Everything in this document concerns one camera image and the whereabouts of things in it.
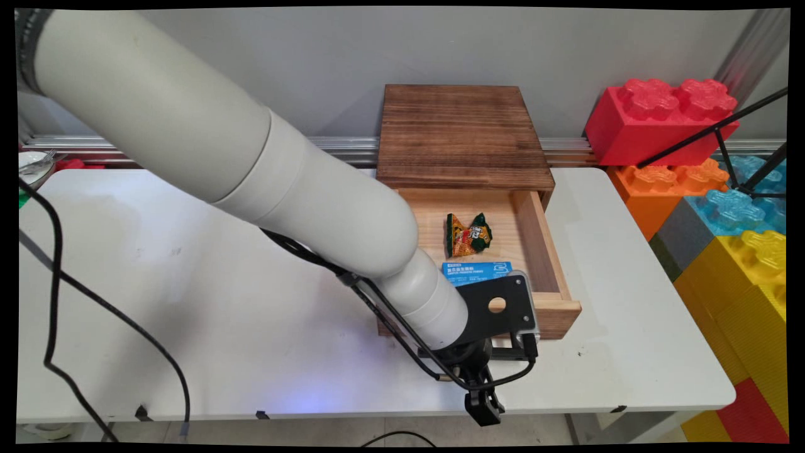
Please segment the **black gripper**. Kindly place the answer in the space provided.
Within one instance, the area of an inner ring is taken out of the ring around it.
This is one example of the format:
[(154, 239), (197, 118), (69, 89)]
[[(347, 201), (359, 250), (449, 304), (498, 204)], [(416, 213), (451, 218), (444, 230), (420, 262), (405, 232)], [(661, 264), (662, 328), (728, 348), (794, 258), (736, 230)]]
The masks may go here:
[[(440, 361), (467, 384), (489, 384), (492, 376), (488, 363), (493, 352), (492, 339), (481, 339), (441, 349)], [(501, 414), (505, 413), (505, 408), (498, 401), (494, 388), (466, 393), (465, 410), (474, 421), (483, 421), (483, 427), (499, 425)]]

